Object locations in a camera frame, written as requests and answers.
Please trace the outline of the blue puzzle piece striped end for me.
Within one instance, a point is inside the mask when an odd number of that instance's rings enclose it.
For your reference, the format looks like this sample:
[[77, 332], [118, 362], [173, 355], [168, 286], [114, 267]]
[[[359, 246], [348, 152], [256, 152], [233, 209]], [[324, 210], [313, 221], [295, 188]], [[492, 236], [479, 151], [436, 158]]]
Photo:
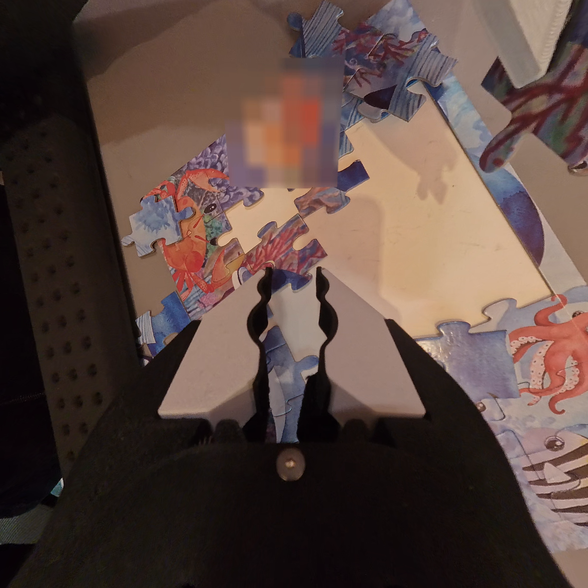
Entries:
[[140, 335], [138, 343], [148, 345], [151, 354], [156, 355], [165, 346], [165, 339], [171, 334], [180, 333], [190, 318], [176, 291], [162, 300], [164, 308], [156, 315], [150, 311], [136, 319]]

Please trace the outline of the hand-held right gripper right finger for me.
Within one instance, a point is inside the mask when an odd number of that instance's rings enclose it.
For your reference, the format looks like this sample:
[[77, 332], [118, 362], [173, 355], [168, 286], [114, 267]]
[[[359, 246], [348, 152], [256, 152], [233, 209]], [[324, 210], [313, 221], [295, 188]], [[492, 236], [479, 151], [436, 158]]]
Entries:
[[423, 417], [425, 408], [385, 318], [327, 269], [316, 273], [319, 374], [329, 415], [372, 427], [381, 417]]

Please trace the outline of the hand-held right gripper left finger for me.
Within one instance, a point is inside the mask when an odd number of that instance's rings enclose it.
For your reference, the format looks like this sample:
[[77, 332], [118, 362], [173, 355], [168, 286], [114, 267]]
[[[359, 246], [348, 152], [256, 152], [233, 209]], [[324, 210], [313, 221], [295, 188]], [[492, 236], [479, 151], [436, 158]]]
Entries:
[[269, 379], [260, 341], [268, 326], [273, 270], [254, 274], [204, 315], [158, 408], [163, 419], [234, 420], [266, 433]]

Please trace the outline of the pale blue striped puzzle piece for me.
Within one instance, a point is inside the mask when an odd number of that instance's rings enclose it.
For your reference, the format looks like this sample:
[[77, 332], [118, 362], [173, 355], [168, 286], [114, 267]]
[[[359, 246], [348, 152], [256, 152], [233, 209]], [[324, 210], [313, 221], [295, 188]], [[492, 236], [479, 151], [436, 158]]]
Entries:
[[289, 51], [294, 58], [329, 57], [335, 54], [333, 43], [342, 35], [345, 40], [347, 29], [342, 27], [339, 19], [342, 8], [328, 1], [322, 1], [310, 19], [305, 19], [298, 12], [290, 12], [288, 25], [299, 34]]

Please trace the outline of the dark blue puzzle piece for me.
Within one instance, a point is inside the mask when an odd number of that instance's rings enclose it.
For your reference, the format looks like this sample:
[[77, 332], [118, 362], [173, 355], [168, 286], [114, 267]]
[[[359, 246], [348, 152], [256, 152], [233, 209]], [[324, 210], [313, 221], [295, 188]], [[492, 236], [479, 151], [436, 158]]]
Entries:
[[507, 350], [506, 331], [470, 333], [463, 321], [441, 323], [439, 336], [416, 339], [460, 385], [475, 403], [489, 399], [520, 397], [511, 354]]

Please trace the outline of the black perforated chair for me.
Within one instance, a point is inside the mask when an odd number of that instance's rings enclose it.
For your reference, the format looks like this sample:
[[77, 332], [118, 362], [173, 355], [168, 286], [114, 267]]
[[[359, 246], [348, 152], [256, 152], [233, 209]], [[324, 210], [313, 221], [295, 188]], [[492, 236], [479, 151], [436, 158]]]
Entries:
[[92, 142], [59, 115], [1, 149], [40, 371], [62, 474], [139, 369]]

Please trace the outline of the sea animal jigsaw puzzle tray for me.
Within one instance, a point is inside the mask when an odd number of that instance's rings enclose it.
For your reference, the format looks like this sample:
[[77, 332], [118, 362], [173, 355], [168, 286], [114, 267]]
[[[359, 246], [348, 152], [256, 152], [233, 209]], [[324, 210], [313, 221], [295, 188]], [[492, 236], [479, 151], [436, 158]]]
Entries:
[[[304, 288], [278, 290], [268, 312], [270, 384], [283, 394], [275, 419], [295, 423], [301, 379], [318, 362], [325, 336], [301, 321], [318, 317], [311, 286], [323, 262], [416, 339], [439, 336], [437, 327], [453, 321], [469, 323], [470, 333], [505, 330], [520, 397], [474, 403], [503, 442], [549, 550], [586, 548], [587, 285], [512, 167], [481, 171], [490, 134], [458, 80], [448, 75], [429, 91], [440, 114], [425, 106], [416, 125], [383, 114], [386, 142], [361, 122], [360, 99], [344, 95], [341, 157], [360, 160], [369, 180], [347, 192], [340, 211], [303, 219], [309, 232], [293, 243], [316, 239], [327, 256]], [[293, 192], [263, 197], [203, 174], [228, 174], [227, 165], [222, 136], [147, 195], [174, 198], [185, 182], [185, 203], [199, 209], [193, 235], [209, 242], [187, 258], [198, 273], [176, 267], [158, 245], [191, 320], [249, 279], [238, 271], [262, 227], [298, 214]]]

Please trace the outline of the red coral puzzle piece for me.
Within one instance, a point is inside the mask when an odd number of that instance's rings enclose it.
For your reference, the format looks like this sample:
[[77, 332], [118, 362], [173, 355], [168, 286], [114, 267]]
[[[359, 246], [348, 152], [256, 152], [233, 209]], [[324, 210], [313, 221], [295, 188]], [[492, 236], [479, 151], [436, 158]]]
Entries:
[[309, 270], [327, 256], [316, 239], [301, 249], [293, 247], [294, 241], [308, 232], [309, 228], [299, 214], [280, 227], [276, 222], [266, 224], [258, 232], [261, 241], [244, 255], [239, 278], [246, 280], [246, 275], [272, 267], [272, 293], [287, 284], [294, 292], [304, 288], [312, 280]]
[[587, 47], [568, 42], [555, 66], [538, 80], [515, 88], [499, 59], [482, 82], [511, 112], [511, 120], [480, 156], [483, 172], [501, 168], [525, 134], [538, 137], [571, 168], [587, 159]]

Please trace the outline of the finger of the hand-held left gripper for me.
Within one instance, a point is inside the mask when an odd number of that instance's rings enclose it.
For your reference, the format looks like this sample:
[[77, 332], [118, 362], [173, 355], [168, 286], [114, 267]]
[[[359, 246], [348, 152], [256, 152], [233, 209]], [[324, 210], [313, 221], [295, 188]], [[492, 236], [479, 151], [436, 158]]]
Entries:
[[515, 88], [547, 72], [566, 23], [566, 1], [476, 1], [475, 6]]

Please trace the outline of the pale blue white puzzle piece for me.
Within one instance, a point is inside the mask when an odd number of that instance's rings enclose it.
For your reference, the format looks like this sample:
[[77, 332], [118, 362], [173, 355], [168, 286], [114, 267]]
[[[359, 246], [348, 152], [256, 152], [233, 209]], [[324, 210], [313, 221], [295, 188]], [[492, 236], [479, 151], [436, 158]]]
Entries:
[[141, 201], [141, 210], [129, 217], [132, 232], [121, 239], [122, 246], [132, 243], [136, 246], [139, 257], [154, 251], [153, 244], [164, 239], [166, 245], [172, 245], [183, 239], [180, 222], [191, 218], [195, 210], [188, 206], [177, 211], [173, 197], [156, 200], [155, 195]]

